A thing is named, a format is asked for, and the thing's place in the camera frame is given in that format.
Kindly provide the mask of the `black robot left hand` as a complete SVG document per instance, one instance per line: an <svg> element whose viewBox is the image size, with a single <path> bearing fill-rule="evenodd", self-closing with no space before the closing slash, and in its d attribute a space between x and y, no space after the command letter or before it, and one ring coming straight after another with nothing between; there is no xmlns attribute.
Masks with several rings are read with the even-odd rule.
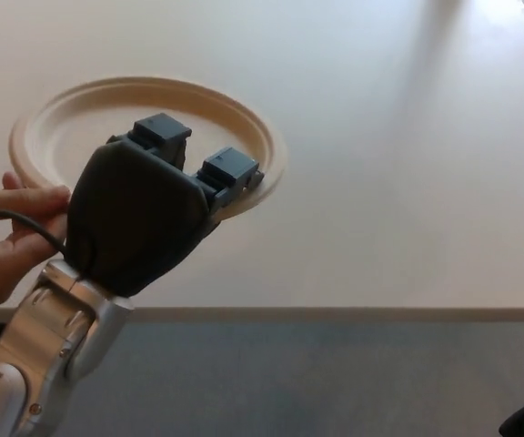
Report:
<svg viewBox="0 0 524 437"><path fill-rule="evenodd" d="M257 188L258 161L225 147L184 170L192 131L158 113L112 136L88 159L67 211L65 261L80 277L130 298L180 264Z"/></svg>

